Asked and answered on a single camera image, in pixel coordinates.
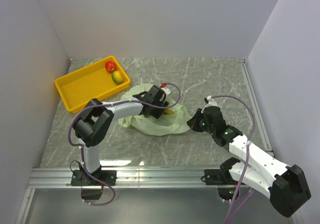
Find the red object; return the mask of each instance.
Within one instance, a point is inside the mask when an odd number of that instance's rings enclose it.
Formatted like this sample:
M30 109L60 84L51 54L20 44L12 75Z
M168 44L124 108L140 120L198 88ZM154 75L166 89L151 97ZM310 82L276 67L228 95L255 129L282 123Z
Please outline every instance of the red object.
M105 63L105 69L108 73L113 73L117 70L117 65L113 61L107 61Z

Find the robotic arm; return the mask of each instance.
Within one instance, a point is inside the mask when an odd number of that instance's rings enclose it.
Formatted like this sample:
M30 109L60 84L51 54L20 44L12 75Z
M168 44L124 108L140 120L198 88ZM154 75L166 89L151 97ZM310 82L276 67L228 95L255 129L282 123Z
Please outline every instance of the robotic arm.
M148 92L134 95L130 101L99 102L97 99L92 99L87 107L100 104L110 104L110 107L87 109L74 122L75 135L83 145L87 171L95 178L101 178L98 144L105 138L112 121L137 115L151 115L158 119L169 105L166 101L166 96L169 94L168 88L154 85ZM300 167L297 165L290 167L268 155L248 141L241 131L226 124L214 99L208 96L204 101L206 105L202 109L198 108L187 124L195 132L209 133L217 145L241 160L246 159L246 147L249 145L249 166L242 180L244 184L270 199L273 207L285 217L290 217L311 198L306 177ZM221 164L219 177L222 179L222 184L230 183L232 180L239 181L244 169L244 163L240 159L232 157ZM89 185L96 184L81 166L80 171ZM214 176L206 176L205 182L207 185L215 185Z

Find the white wall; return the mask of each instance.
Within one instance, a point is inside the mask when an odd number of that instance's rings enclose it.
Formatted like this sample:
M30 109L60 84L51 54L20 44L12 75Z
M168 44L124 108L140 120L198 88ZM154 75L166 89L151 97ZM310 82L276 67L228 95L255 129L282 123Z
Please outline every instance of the white wall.
M37 0L0 0L0 222L15 222L69 60Z
M300 166L312 198L304 224L320 222L320 0L279 0L248 58L276 156Z
M246 58L278 0L39 0L69 57Z

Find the yellow bin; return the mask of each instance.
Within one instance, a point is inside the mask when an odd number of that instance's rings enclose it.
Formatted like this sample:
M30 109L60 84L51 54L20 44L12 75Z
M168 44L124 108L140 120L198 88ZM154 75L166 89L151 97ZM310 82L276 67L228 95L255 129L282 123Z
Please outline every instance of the yellow bin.
M116 84L105 64L112 61L123 77L122 84ZM65 108L73 114L81 111L93 98L102 101L130 85L130 78L114 56L108 56L76 71L54 80Z

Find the yellow tray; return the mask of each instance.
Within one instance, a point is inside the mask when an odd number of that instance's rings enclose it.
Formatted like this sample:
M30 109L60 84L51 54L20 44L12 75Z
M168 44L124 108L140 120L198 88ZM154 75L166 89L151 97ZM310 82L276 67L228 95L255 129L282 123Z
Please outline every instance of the yellow tray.
M112 61L123 77L122 84L116 84L105 64ZM114 56L108 56L76 71L54 80L65 108L73 114L81 111L93 98L102 101L130 85L130 78Z

